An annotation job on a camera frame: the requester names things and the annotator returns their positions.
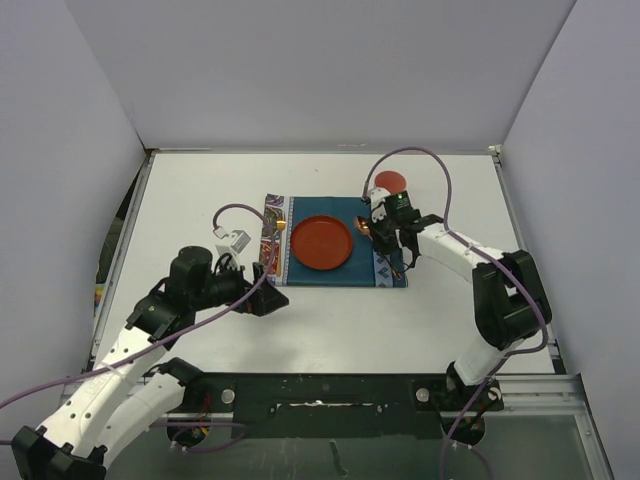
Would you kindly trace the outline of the blue patterned placemat cloth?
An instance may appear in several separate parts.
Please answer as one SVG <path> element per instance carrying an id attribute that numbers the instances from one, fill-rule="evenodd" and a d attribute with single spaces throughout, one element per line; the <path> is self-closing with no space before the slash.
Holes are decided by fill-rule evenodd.
<path id="1" fill-rule="evenodd" d="M 368 213 L 369 207 L 358 197 L 296 197 L 268 194 L 264 201 L 264 216 L 272 226 L 276 225 L 278 219 L 285 219 L 287 225 L 280 277 L 275 275 L 278 231 L 274 231 L 276 246 L 272 247 L 268 230 L 262 230 L 259 261 L 265 264 L 271 255 L 275 256 L 268 280 L 276 286 L 407 287 L 407 278 L 403 273 L 403 254 L 399 252 L 391 256 L 394 267 L 403 274 L 401 280 L 396 280 L 386 262 L 373 250 L 372 242 L 356 231 L 355 217 L 366 217 Z M 302 220 L 314 215 L 335 217 L 342 221 L 352 234 L 354 245 L 349 259 L 333 270 L 310 269 L 302 265 L 291 252 L 290 237 L 293 228 Z"/>

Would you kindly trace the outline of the red round plate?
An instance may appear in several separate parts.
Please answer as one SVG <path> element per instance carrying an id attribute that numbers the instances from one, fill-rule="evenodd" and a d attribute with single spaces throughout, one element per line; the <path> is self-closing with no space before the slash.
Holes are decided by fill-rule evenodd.
<path id="1" fill-rule="evenodd" d="M 294 257 L 304 266 L 319 271 L 340 267 L 350 257 L 353 237 L 339 219 L 314 215 L 299 222 L 291 233 L 290 247 Z"/>

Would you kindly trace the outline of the copper fork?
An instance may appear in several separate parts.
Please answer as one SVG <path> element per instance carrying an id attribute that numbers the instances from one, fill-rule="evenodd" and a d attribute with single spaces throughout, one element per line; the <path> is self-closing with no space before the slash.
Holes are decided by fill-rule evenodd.
<path id="1" fill-rule="evenodd" d="M 283 241 L 286 237 L 286 228 L 287 228 L 286 220 L 278 219 L 276 221 L 276 228 L 278 231 L 278 252 L 277 252 L 275 275 L 277 277 L 280 277 L 282 272 L 282 261 L 283 261 Z"/>

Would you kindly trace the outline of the pink plastic cup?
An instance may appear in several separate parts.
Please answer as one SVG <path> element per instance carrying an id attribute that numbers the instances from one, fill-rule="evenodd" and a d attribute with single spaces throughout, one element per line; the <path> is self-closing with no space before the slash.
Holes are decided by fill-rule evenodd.
<path id="1" fill-rule="evenodd" d="M 378 173 L 374 180 L 377 188 L 385 189 L 390 194 L 397 194 L 405 191 L 407 181 L 403 175 L 396 171 L 382 171 Z"/>

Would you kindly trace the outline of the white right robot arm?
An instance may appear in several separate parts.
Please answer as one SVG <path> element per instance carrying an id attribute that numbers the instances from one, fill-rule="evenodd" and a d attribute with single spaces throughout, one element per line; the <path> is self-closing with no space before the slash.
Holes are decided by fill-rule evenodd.
<path id="1" fill-rule="evenodd" d="M 390 256 L 405 250 L 410 254 L 407 270 L 426 258 L 471 286 L 477 334 L 450 364 L 445 384 L 448 402 L 469 408 L 481 396 L 480 384 L 517 354 L 523 342 L 538 334 L 548 340 L 552 313 L 533 257 L 524 250 L 487 247 L 452 229 L 447 218 L 423 215 L 405 190 L 374 187 L 364 201 L 370 214 L 358 219 L 358 228 L 376 253 Z"/>

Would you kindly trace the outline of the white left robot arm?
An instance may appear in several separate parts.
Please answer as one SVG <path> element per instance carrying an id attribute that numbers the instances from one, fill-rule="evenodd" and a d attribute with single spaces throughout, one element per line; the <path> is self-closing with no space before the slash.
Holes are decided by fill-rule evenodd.
<path id="1" fill-rule="evenodd" d="M 215 251 L 182 248 L 169 274 L 139 300 L 104 357 L 71 397 L 38 427 L 22 427 L 10 442 L 23 479 L 102 479 L 110 463 L 163 414 L 200 405 L 197 367 L 163 356 L 214 307 L 262 317 L 289 300 L 254 263 L 244 278 L 239 255 L 250 241 L 242 230 L 214 231 Z"/>

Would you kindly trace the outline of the copper spoon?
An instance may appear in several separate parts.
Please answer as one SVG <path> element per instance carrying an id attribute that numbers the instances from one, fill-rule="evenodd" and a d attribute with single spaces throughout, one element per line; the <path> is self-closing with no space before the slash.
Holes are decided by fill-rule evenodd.
<path id="1" fill-rule="evenodd" d="M 374 238 L 372 236 L 371 230 L 369 228 L 369 225 L 367 224 L 367 221 L 364 217 L 362 216 L 356 216 L 354 219 L 354 226 L 355 229 L 361 234 L 364 235 L 365 237 L 367 237 L 371 242 L 374 242 Z M 392 264 L 391 260 L 387 257 L 384 256 L 382 254 L 380 254 L 380 257 L 386 262 L 386 264 L 388 265 L 391 273 L 393 274 L 393 277 L 396 280 L 401 280 L 403 278 L 403 274 L 401 272 L 399 272 L 394 265 Z"/>

